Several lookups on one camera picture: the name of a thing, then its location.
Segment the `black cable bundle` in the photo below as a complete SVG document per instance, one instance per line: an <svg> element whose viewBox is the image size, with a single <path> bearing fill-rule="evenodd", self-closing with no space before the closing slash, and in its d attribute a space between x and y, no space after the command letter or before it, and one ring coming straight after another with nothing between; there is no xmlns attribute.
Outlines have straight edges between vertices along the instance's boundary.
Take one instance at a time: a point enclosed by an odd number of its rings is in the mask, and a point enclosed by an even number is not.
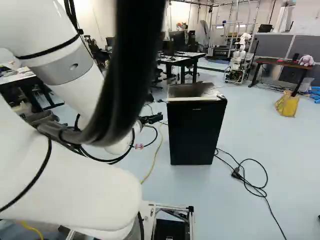
<svg viewBox="0 0 320 240"><path fill-rule="evenodd" d="M104 147L123 139L134 125L148 94L164 9L165 0L157 0L152 4L148 0L142 0L139 4L132 0L117 0L117 28L112 59L90 122L83 131L59 129L46 123L41 124L38 130L53 138L59 137L61 142L76 145ZM143 40L137 37L136 29L132 27L135 24L147 33ZM140 49L141 53L137 54L132 46ZM136 69L139 69L139 78L132 79L131 73Z"/></svg>
<svg viewBox="0 0 320 240"><path fill-rule="evenodd" d="M268 199L267 199L267 192L264 190L264 188L267 186L268 180L269 180L269 178L268 178L268 173L267 173L267 170L265 169L265 167L264 167L260 162L258 162L258 161L255 160L255 159L247 158L247 159L245 159L245 160L242 160L241 162L238 162L230 153L228 153L228 152L226 152L226 151L224 151L224 150L222 150L222 149L220 149L220 148L216 148L215 150L216 150L216 153L214 154L214 156L215 156L216 158L218 158L219 160L221 160L222 162L224 162L226 165L228 165L228 166L232 169L231 177L233 177L233 178L239 180L240 182L242 182L243 185L244 185L244 187L245 187L245 189L246 189L249 193L251 193L252 195L254 195L254 196L256 196L256 197L263 198L263 199L266 201L266 203L267 203L267 205L268 205L268 208L269 208L269 211L270 211L270 213L271 213L274 221L275 221L276 224L278 225L278 227L279 227L279 229L280 229L280 231L281 231L281 234L282 234L283 238L284 238L285 240L287 240L287 238L286 238L286 236L285 236L282 228L280 227L280 224L278 223L278 221L277 221L274 213L272 212L271 206L270 206L270 204L269 204L269 202L268 202ZM219 151L221 151L221 152L229 155L229 156L236 162L237 167L236 167L236 168L233 168L229 163L227 163L225 160L223 160L221 157L219 157L219 156L218 156ZM244 166L243 166L243 163L245 163L245 162L247 162L247 161L253 161L253 162L257 163L259 166L261 166L261 168L263 169L263 171L264 171L264 173L265 173L266 180L265 180L265 183L264 183L262 186L253 185L253 184L251 184L248 180L246 180L246 174L245 174L246 171L245 171L245 168L244 168Z"/></svg>

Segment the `desk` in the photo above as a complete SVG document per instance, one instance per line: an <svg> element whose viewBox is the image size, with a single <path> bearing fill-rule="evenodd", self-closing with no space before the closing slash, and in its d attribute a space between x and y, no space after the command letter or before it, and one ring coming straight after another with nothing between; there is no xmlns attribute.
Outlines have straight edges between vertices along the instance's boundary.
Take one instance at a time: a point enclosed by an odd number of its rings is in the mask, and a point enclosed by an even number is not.
<svg viewBox="0 0 320 240"><path fill-rule="evenodd" d="M40 90L43 92L45 98L50 103L50 106L42 108L33 95L33 86L38 85ZM55 104L51 99L48 90L43 81L41 81L33 72L17 73L11 76L0 77L0 92L4 92L10 88L20 88L24 93L25 97L31 103L36 113L43 112L58 106L65 104L64 102Z"/></svg>
<svg viewBox="0 0 320 240"><path fill-rule="evenodd" d="M285 62L285 61L278 61L278 60L279 59L268 58L268 57L259 57L259 58L257 58L255 61L256 61L256 63L258 65L257 65L257 67L255 69L254 76L253 76L253 79L252 79L252 83L248 87L251 88L252 86L257 84L257 75L258 75L259 69L260 69L262 64L273 64L273 65L280 65L280 66L284 66L284 67L302 69L303 70L302 76L301 76L297 86L295 87L293 93L292 93L292 96L294 97L297 94L301 83L303 82L304 78L306 77L307 71L311 70L312 66L301 66L301 65L299 65L297 63L288 63L288 62Z"/></svg>
<svg viewBox="0 0 320 240"><path fill-rule="evenodd" d="M206 56L206 53L178 51L178 52L174 52L174 55L177 57L186 57L186 58L192 59L192 64L193 64L192 83L195 84L197 82L198 60L199 58Z"/></svg>
<svg viewBox="0 0 320 240"><path fill-rule="evenodd" d="M171 78L173 76L171 72L171 66L181 67L181 84L185 83L185 66L192 65L193 60L190 57L184 56L167 56L160 55L157 62L159 64L165 64L166 78Z"/></svg>

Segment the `black cable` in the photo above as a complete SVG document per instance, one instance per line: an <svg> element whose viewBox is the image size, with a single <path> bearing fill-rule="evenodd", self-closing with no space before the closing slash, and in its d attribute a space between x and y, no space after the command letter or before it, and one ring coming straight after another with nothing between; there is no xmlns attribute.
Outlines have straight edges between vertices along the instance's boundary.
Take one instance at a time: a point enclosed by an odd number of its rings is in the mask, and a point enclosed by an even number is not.
<svg viewBox="0 0 320 240"><path fill-rule="evenodd" d="M155 131L155 138L150 143L143 145L143 147L145 148L145 147L148 147L151 144L153 144L155 142L155 140L158 138L158 130L154 126L151 126L151 125L143 125L143 126L147 127L147 128L154 129L154 131Z"/></svg>
<svg viewBox="0 0 320 240"><path fill-rule="evenodd" d="M79 127L78 127L78 122L79 122L80 116L81 116L81 115L78 113L78 114L76 115L76 117L75 117L74 129L75 129L76 131L80 131L80 129L79 129Z"/></svg>
<svg viewBox="0 0 320 240"><path fill-rule="evenodd" d="M19 201L33 187L33 185L37 182L37 180L40 178L41 174L45 170L47 163L49 161L49 158L51 156L51 151L52 151L52 141L48 137L48 149L46 151L45 158L44 158L43 163L42 163L41 167L39 168L38 172L36 173L34 178L31 180L31 182L14 199L12 199L6 205L4 205L3 207L0 208L0 213L3 212L4 210L8 209L9 207L11 207L17 201Z"/></svg>
<svg viewBox="0 0 320 240"><path fill-rule="evenodd" d="M138 219L139 219L139 226L140 226L140 240L145 240L144 220L142 219L139 211L138 211Z"/></svg>
<svg viewBox="0 0 320 240"><path fill-rule="evenodd" d="M223 160L222 158L220 158L218 156L219 154L219 151L229 155L235 162L236 164L238 165L236 168L233 168L229 163L227 163L225 160ZM243 183L245 189L251 193L252 195L256 196L256 197L259 197L259 198L263 198L265 199L267 205L268 205L268 208L269 208L269 211L271 213L271 216L272 218L274 219L275 223L277 224L277 226L279 227L280 231L281 231L281 234L283 236L283 238L285 240L287 240L286 238L286 235L285 233L283 232L280 224L278 223L274 213L272 212L272 209L271 209L271 206L269 204L269 201L267 199L267 192L264 190L264 188L267 186L268 184L268 180L269 180L269 177L268 177L268 173L267 173L267 170L265 169L265 167L260 163L258 162L257 160L255 159L252 159L252 158L247 158L247 159L244 159L243 161L241 162L238 162L230 153L220 149L220 148L216 148L216 151L214 153L214 156L216 158L218 158L219 160L221 160L222 162L224 162L226 165L228 165L231 169L232 169L232 174L231 176L237 180L239 180L240 182ZM256 186L256 185L253 185L251 184L248 180L246 180L246 171L245 171L245 168L243 167L243 163L246 162L246 161L253 161L255 163L257 163L258 165L260 165L260 167L263 169L264 173L265 173L265 177L266 177L266 180L265 180L265 183L262 185L262 186ZM252 192L249 188L252 188L253 190L255 190L257 193L254 193Z"/></svg>
<svg viewBox="0 0 320 240"><path fill-rule="evenodd" d="M132 141L131 141L131 144L130 144L128 150L123 155L121 155L121 156L119 156L117 158L114 158L114 159L101 159L101 158L94 157L94 156L90 155L81 145L78 146L77 149L85 157L88 157L88 158L93 159L93 160L98 161L98 162L108 163L109 165L113 165L113 164L116 164L116 163L120 162L122 159L124 159L129 154L129 152L131 151L131 149L132 149L132 147L134 145L134 142L135 142L135 130L132 129Z"/></svg>

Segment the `gray partition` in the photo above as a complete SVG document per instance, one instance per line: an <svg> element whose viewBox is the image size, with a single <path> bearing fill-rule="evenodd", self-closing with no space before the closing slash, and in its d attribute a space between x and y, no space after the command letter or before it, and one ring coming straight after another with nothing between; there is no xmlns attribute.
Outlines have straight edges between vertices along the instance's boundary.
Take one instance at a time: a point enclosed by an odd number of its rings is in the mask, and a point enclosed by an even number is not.
<svg viewBox="0 0 320 240"><path fill-rule="evenodd" d="M315 62L320 62L320 36L296 35L288 58L292 59L295 53L311 55Z"/></svg>
<svg viewBox="0 0 320 240"><path fill-rule="evenodd" d="M256 56L265 56L273 58L285 58L289 50L293 35L257 33L253 37L250 52L255 50L255 39L259 40Z"/></svg>

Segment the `power cord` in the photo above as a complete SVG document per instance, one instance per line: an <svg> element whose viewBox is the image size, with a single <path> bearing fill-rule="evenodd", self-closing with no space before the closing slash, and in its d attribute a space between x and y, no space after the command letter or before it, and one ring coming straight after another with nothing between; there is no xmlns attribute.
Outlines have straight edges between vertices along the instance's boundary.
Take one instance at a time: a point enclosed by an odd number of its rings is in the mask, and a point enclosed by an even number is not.
<svg viewBox="0 0 320 240"><path fill-rule="evenodd" d="M40 240L44 240L44 236L42 235L42 233L41 233L38 229L29 226L25 221L20 221L19 223L21 223L21 225L22 225L25 229L28 229L28 230L33 231L33 232L35 232L36 234L38 234Z"/></svg>
<svg viewBox="0 0 320 240"><path fill-rule="evenodd" d="M155 163L156 163L156 159L157 159L157 154L158 154L158 151L164 141L164 136L162 135L162 132L161 132L161 126L163 125L163 123L161 123L161 125L159 126L159 132L160 132L160 136L161 136L161 141L160 141L160 144L159 146L157 147L155 153L154 153L154 157L153 157L153 162L152 162L152 165L151 165L151 168L148 172L148 174L143 178L143 180L140 182L141 184L143 184L147 179L148 177L150 176L150 174L152 173L154 167L155 167Z"/></svg>
<svg viewBox="0 0 320 240"><path fill-rule="evenodd" d="M221 157L219 157L219 156L218 156L219 151L221 151L221 152L229 155L229 156L236 162L237 167L236 167L236 168L233 168L229 163L227 163L225 160L223 160ZM267 199L267 192L264 190L264 188L267 186L268 180L269 180L269 178L268 178L268 173L267 173L267 170L265 169L265 167L264 167L260 162L258 162L258 161L255 160L255 159L252 159L252 158L247 158L247 159L242 160L241 162L238 162L230 153L228 153L228 152L226 152L226 151L224 151L224 150L222 150L222 149L220 149L220 148L216 148L216 149L215 149L214 156L215 156L216 158L218 158L219 160L221 160L222 162L224 162L226 165L228 165L228 166L232 169L231 177L239 180L240 182L242 182L243 185L244 185L244 187L245 187L245 189L246 189L249 193L251 193L252 195L257 196L257 197L259 197L259 198L265 199L265 201L266 201L266 203L267 203L267 205L268 205L269 211L270 211L270 213L271 213L271 216L273 217L274 221L275 221L276 224L278 225L278 227L279 227L279 229L280 229L280 231L281 231L281 234L282 234L283 238L284 238L285 240L287 240L287 238L286 238L286 236L285 236L285 234L284 234L284 231L282 230L282 228L281 228L280 224L278 223L278 221L277 221L274 213L272 212L271 206L270 206L270 204L269 204L269 202L268 202L268 199ZM261 168L263 169L263 171L264 171L264 173L265 173L266 180L265 180L265 183L264 183L262 186L253 185L253 184L251 184L248 180L246 180L245 168L243 167L243 163L244 163L244 162L247 162L247 161L253 161L253 162L257 163L259 166L261 166Z"/></svg>
<svg viewBox="0 0 320 240"><path fill-rule="evenodd" d="M151 114L152 114L152 115L154 115L154 110L153 110L152 106L150 106L150 104L149 104L149 103L145 103L145 105L147 105L147 106L150 108L150 110L151 110ZM159 123L161 123L161 124L164 124L164 125L167 125L167 126L168 126L168 124L167 124L167 123L165 123L165 122L163 122L163 121L159 121Z"/></svg>
<svg viewBox="0 0 320 240"><path fill-rule="evenodd" d="M151 144L153 144L153 143L157 140L157 138L158 138L158 130L157 130L154 126L151 126L151 125L143 125L143 126L146 127L146 128L154 129L154 131L155 131L155 137L154 137L154 139L153 139L151 142L149 142L148 144L135 144L134 146L132 146L132 148L135 148L135 149L143 149L143 148L145 148L145 147L150 146Z"/></svg>

